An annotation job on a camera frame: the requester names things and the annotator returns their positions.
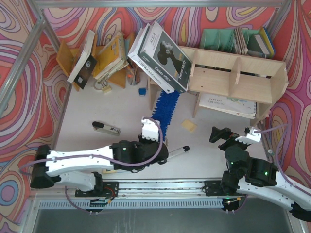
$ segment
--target gray floor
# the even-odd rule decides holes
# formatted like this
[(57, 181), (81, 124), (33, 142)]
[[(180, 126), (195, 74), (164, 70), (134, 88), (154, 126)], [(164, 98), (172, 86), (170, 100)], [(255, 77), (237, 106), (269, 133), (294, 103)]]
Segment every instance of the gray floor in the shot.
[(220, 209), (40, 210), (35, 233), (291, 233), (283, 209), (249, 198), (234, 215)]

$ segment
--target spiral notebook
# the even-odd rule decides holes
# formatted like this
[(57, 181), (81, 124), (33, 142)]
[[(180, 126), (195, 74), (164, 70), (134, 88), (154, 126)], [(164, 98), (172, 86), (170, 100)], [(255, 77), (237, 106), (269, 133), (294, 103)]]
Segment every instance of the spiral notebook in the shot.
[(212, 94), (202, 94), (199, 105), (248, 119), (255, 119), (257, 109), (256, 102)]

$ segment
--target yellow sticky note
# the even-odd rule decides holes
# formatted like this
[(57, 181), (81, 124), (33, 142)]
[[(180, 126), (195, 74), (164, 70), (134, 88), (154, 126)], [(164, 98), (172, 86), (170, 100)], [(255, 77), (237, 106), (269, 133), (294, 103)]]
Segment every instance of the yellow sticky note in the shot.
[(192, 123), (189, 120), (184, 120), (183, 123), (181, 123), (181, 126), (184, 127), (186, 130), (193, 133), (196, 130), (197, 125)]

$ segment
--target colorful swirl fabric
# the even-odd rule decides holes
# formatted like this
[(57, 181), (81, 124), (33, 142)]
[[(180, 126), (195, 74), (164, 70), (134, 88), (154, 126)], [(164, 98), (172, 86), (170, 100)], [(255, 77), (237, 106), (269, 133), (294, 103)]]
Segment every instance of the colorful swirl fabric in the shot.
[[(311, 187), (311, 0), (294, 0), (288, 11), (273, 34), (276, 59), (286, 62), (289, 85), (271, 109), (268, 127), (289, 125), (280, 164), (292, 179)], [(274, 149), (283, 132), (270, 134)]]
[[(242, 26), (259, 29), (274, 8), (141, 7), (45, 9), (59, 38), (79, 47), (89, 29), (106, 44), (117, 31), (126, 36), (157, 20), (179, 45), (197, 47), (205, 28)], [(0, 0), (0, 86), (35, 22), (24, 1)], [(0, 119), (0, 232), (18, 232), (30, 192), (29, 178), (18, 168), (35, 150), (51, 142), (68, 84), (45, 35), (38, 42)]]
[(205, 28), (265, 26), (273, 7), (129, 7), (50, 8), (44, 13), (56, 34), (71, 48), (78, 47), (88, 30), (98, 34), (97, 45), (107, 43), (118, 31), (125, 36), (155, 20), (179, 45), (197, 47)]
[[(24, 1), (0, 0), (0, 85), (35, 18)], [(42, 34), (0, 119), (0, 232), (18, 232), (27, 209), (29, 177), (18, 168), (51, 142), (68, 84)]]

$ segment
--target table surface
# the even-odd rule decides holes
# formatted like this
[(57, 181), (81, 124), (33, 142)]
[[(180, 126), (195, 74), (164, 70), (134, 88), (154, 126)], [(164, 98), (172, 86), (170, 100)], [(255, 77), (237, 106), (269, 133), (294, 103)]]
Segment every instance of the table surface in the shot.
[[(111, 85), (112, 91), (102, 93), (92, 85), (94, 79), (89, 80), (84, 90), (71, 90), (64, 120), (58, 137), (56, 150), (90, 150), (111, 145), (121, 140), (135, 141), (141, 134), (141, 118), (151, 117), (148, 95), (139, 96), (138, 88), (145, 86), (142, 82), (136, 86), (126, 84), (126, 88)], [(218, 145), (219, 140), (212, 144), (209, 137), (211, 129), (230, 128), (233, 132), (243, 135), (249, 120), (240, 116), (200, 108), (195, 118), (192, 112), (196, 96), (189, 93), (180, 95), (172, 122), (167, 130), (168, 149), (173, 151), (188, 145), (187, 153), (178, 155), (164, 165), (153, 164), (143, 171), (133, 174), (120, 172), (104, 174), (104, 179), (186, 179), (186, 178), (219, 178), (226, 170), (224, 152)], [(189, 119), (197, 124), (195, 132), (190, 133), (181, 126)], [(121, 130), (119, 136), (100, 133), (93, 130), (92, 122), (99, 121)], [(262, 143), (251, 145), (247, 151), (250, 156), (266, 159)]]

